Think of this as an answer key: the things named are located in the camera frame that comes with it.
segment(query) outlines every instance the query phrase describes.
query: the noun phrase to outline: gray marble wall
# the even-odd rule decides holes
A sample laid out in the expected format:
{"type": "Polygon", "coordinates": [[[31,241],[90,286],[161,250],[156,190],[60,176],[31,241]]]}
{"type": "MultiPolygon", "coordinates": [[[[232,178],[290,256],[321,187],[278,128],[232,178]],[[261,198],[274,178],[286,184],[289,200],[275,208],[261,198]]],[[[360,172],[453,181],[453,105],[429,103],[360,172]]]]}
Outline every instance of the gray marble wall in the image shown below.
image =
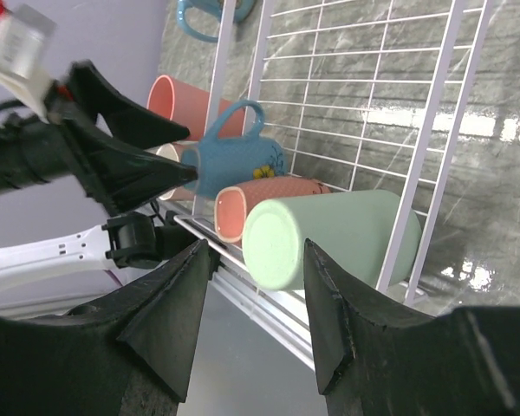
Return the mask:
{"type": "MultiPolygon", "coordinates": [[[[276,12],[292,10],[321,0],[279,2],[276,12]]],[[[160,73],[173,75],[197,87],[208,89],[216,46],[185,35],[177,26],[175,3],[167,7],[160,73]]],[[[471,8],[483,0],[469,0],[471,8]]],[[[305,29],[387,20],[389,0],[357,0],[275,16],[274,34],[305,29]]],[[[395,0],[391,19],[445,12],[451,1],[395,0]]],[[[247,94],[250,65],[257,37],[261,2],[250,17],[236,27],[226,74],[224,97],[237,100],[247,94]]],[[[208,34],[217,32],[216,20],[191,10],[190,22],[208,34]]],[[[449,80],[462,80],[468,50],[479,12],[466,12],[449,80]]],[[[341,30],[296,33],[270,39],[269,58],[347,52],[349,55],[325,55],[314,59],[269,59],[263,78],[357,80],[357,81],[266,81],[262,101],[306,102],[317,106],[366,108],[319,108],[263,104],[268,121],[266,134],[276,138],[298,154],[289,153],[293,172],[321,179],[336,189],[383,188],[401,192],[404,179],[378,170],[406,174],[412,148],[360,141],[361,136],[411,146],[416,139],[420,110],[424,107],[429,84],[378,82],[372,87],[384,30],[383,49],[437,48],[445,28],[445,17],[398,23],[365,25],[341,30]],[[341,162],[320,159],[305,153],[320,154],[341,162]],[[359,167],[354,171],[354,163],[359,167]]],[[[378,80],[429,81],[437,60],[435,50],[385,54],[379,60],[378,80]]],[[[438,120],[434,125],[431,148],[422,177],[435,180],[456,99],[458,84],[445,86],[438,120]]],[[[414,208],[427,211],[432,185],[421,183],[414,208]]],[[[439,219],[426,259],[421,285],[430,302],[419,308],[433,314],[468,303],[520,304],[520,0],[496,1],[488,30],[477,80],[471,92],[458,147],[439,219]]]]}

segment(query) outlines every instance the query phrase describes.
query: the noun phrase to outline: mug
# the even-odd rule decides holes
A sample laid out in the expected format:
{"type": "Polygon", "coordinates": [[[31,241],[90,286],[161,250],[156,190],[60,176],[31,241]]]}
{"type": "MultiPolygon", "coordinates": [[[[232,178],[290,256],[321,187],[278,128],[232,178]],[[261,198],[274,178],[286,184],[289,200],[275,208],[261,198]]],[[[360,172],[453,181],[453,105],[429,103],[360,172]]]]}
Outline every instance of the mug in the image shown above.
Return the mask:
{"type": "MultiPolygon", "coordinates": [[[[237,0],[235,3],[233,22],[242,22],[252,11],[255,2],[256,0],[237,0]]],[[[179,27],[187,35],[192,36],[195,39],[199,39],[203,42],[216,43],[218,41],[217,36],[204,35],[193,29],[189,26],[189,23],[187,23],[185,14],[193,7],[216,17],[218,21],[221,21],[224,0],[178,0],[177,4],[177,23],[179,27]]]]}
{"type": "MultiPolygon", "coordinates": [[[[258,288],[304,289],[304,241],[311,239],[347,273],[375,287],[399,209],[384,190],[268,199],[246,218],[243,257],[258,288]]],[[[390,284],[411,272],[422,229],[410,210],[390,284]]]]}
{"type": "MultiPolygon", "coordinates": [[[[169,75],[160,75],[150,89],[146,108],[189,129],[185,140],[199,141],[205,134],[206,115],[210,93],[179,81],[169,75]]],[[[223,98],[219,101],[222,113],[233,104],[223,98]]],[[[235,137],[243,132],[244,108],[236,111],[225,123],[219,137],[235,137]]]]}
{"type": "Polygon", "coordinates": [[[266,199],[331,193],[315,179],[282,176],[251,180],[220,191],[214,203],[214,229],[225,243],[237,244],[252,209],[266,199]]]}
{"type": "Polygon", "coordinates": [[[261,137],[264,112],[255,101],[238,101],[227,108],[204,138],[185,148],[181,163],[197,168],[198,180],[185,185],[200,197],[215,199],[222,189],[253,179],[272,178],[287,173],[287,158],[273,139],[261,137]],[[231,115],[243,107],[252,107],[256,119],[242,137],[220,139],[219,132],[231,115]]]}
{"type": "MultiPolygon", "coordinates": [[[[155,149],[155,154],[169,160],[181,162],[181,154],[185,150],[185,145],[179,143],[169,143],[155,149]]],[[[171,189],[165,194],[159,197],[161,201],[192,201],[194,194],[191,191],[187,191],[183,186],[179,188],[171,189]]]]}

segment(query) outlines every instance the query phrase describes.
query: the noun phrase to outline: purple wall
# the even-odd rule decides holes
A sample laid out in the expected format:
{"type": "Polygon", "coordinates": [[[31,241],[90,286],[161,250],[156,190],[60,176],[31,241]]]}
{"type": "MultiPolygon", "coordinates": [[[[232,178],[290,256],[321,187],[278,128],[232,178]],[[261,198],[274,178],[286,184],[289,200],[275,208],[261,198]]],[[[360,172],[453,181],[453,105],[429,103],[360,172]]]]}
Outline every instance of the purple wall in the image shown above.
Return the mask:
{"type": "MultiPolygon", "coordinates": [[[[44,65],[54,76],[72,61],[90,59],[123,94],[146,104],[158,71],[165,23],[164,0],[6,1],[26,3],[58,23],[44,65]]],[[[0,100],[9,98],[0,87],[0,100]]],[[[58,180],[0,199],[0,247],[60,237],[104,223],[102,209],[84,197],[76,180],[58,180]]],[[[98,294],[113,287],[101,272],[63,276],[0,294],[0,305],[57,296],[98,294]]]]}

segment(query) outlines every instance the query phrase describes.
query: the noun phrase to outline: black mount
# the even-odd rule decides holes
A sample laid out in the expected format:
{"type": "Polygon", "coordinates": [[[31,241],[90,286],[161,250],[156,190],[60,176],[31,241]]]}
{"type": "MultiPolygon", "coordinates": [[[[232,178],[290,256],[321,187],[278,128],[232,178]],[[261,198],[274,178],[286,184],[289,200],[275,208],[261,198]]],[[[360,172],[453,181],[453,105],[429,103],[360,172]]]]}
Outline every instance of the black mount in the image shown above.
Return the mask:
{"type": "Polygon", "coordinates": [[[520,308],[433,318],[349,275],[309,240],[304,284],[329,416],[520,416],[520,308]]]}
{"type": "Polygon", "coordinates": [[[178,224],[155,225],[152,217],[138,212],[111,218],[102,229],[108,232],[112,246],[106,258],[120,269],[154,269],[197,241],[178,224]]]}

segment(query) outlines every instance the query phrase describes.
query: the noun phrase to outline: black robotic claw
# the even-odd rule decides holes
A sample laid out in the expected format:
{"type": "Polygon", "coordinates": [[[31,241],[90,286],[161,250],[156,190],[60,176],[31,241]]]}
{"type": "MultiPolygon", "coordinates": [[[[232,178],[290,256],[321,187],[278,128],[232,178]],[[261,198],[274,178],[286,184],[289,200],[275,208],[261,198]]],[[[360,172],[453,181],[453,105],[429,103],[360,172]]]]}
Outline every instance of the black robotic claw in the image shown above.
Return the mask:
{"type": "Polygon", "coordinates": [[[165,415],[185,401],[206,241],[66,315],[0,318],[0,415],[165,415]]]}
{"type": "Polygon", "coordinates": [[[187,127],[160,117],[122,95],[91,61],[74,62],[62,80],[62,88],[56,85],[50,90],[45,100],[49,111],[59,92],[64,91],[62,95],[76,102],[92,124],[101,115],[112,135],[131,146],[145,150],[189,137],[187,127]]]}
{"type": "MultiPolygon", "coordinates": [[[[73,174],[115,217],[197,179],[194,167],[145,151],[185,139],[189,130],[121,95],[91,62],[73,64],[45,104],[49,123],[10,113],[0,125],[0,195],[73,174]],[[98,114],[113,136],[96,126],[98,114]]],[[[7,101],[0,112],[22,106],[7,101]]]]}
{"type": "Polygon", "coordinates": [[[433,318],[350,276],[309,240],[304,285],[329,416],[520,415],[520,308],[433,318]]]}

